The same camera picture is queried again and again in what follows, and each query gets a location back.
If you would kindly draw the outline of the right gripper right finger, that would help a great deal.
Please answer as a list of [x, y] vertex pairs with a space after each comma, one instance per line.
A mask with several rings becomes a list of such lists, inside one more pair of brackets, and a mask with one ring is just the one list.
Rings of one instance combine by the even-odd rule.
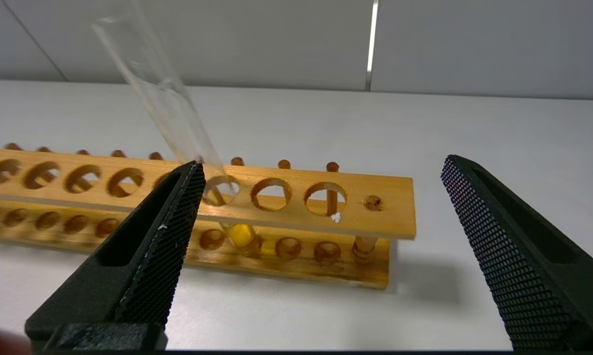
[[472, 160], [441, 181], [515, 351], [593, 351], [593, 258]]

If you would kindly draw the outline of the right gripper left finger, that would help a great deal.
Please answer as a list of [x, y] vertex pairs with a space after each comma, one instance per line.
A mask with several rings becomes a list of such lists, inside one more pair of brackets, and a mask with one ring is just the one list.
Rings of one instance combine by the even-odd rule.
[[172, 170], [27, 319], [34, 352], [158, 352], [206, 180]]

